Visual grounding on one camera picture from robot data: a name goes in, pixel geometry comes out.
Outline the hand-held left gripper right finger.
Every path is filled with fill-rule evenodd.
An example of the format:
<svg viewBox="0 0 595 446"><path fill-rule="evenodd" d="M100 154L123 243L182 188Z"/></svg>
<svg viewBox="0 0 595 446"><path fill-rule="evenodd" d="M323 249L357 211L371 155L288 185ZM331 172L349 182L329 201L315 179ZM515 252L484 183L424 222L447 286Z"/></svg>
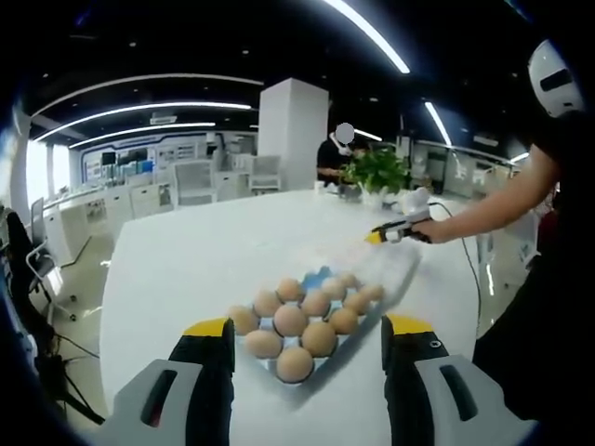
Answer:
<svg viewBox="0 0 595 446"><path fill-rule="evenodd" d="M381 350L393 445L522 445L534 431L536 421L510 411L498 383L449 354L429 323L384 315Z"/></svg>

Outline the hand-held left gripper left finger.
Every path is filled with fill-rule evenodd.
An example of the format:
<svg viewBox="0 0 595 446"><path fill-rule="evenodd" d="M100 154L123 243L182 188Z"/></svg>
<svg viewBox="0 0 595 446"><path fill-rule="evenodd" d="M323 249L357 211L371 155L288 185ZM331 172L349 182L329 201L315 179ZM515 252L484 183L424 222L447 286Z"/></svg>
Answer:
<svg viewBox="0 0 595 446"><path fill-rule="evenodd" d="M228 445L235 332L230 318L188 328L114 398L114 445Z"/></svg>

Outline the person's right hand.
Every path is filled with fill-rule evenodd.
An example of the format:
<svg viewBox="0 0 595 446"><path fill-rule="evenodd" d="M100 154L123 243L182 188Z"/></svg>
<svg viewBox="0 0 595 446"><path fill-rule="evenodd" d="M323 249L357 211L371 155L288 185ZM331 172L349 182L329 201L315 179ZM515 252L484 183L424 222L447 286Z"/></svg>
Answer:
<svg viewBox="0 0 595 446"><path fill-rule="evenodd" d="M448 243L460 237L455 220L426 220L415 224L414 231L426 236L431 243Z"/></svg>

